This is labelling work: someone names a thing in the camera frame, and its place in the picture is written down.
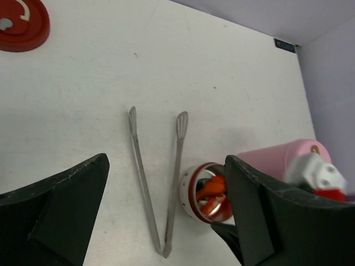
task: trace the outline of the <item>white wall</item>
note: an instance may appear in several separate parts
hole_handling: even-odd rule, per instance
[[[355,15],[355,0],[173,0],[304,45]]]
[[[355,17],[298,50],[317,140],[355,191]]]

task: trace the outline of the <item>red cap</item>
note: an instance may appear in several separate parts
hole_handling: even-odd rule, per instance
[[[314,190],[313,194],[323,197],[330,198],[335,201],[345,202],[345,195],[341,190],[333,189],[333,190]]]
[[[25,52],[49,35],[49,17],[40,0],[0,1],[0,50]]]

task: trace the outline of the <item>white tabletop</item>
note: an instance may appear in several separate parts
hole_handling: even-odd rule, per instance
[[[179,112],[190,115],[182,168],[315,137],[297,55],[166,0],[43,3],[48,40],[30,52],[0,52],[0,193],[105,152],[109,178],[85,266],[238,265],[180,207],[170,257],[154,252],[126,112],[137,107],[163,238]]]

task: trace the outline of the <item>pink bottle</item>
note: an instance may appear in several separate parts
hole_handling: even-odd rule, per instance
[[[332,162],[328,151],[320,142],[307,139],[299,139],[278,146],[241,152],[237,157],[260,172],[282,181],[283,174],[290,162],[295,157],[310,152],[318,152],[325,161]]]

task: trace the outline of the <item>metal tongs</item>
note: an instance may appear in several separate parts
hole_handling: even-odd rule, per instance
[[[141,185],[143,188],[143,197],[144,197],[144,203],[145,203],[145,208],[146,208],[146,213],[148,218],[149,231],[156,252],[159,255],[162,255],[164,258],[167,258],[171,252],[171,241],[173,239],[176,201],[178,197],[181,154],[182,154],[182,146],[184,144],[184,139],[187,131],[187,122],[188,122],[187,112],[180,113],[176,118],[177,148],[176,148],[174,176],[173,176],[173,184],[171,187],[170,198],[169,198],[168,218],[166,220],[165,245],[164,245],[164,249],[161,250],[158,229],[156,227],[156,222],[154,217],[153,205],[151,204],[148,183],[146,181],[146,175],[144,172],[143,162],[142,162],[140,149],[139,149],[136,109],[133,106],[129,111],[129,126],[130,126],[130,131],[133,139],[133,145],[134,145],[135,156],[138,164]]]

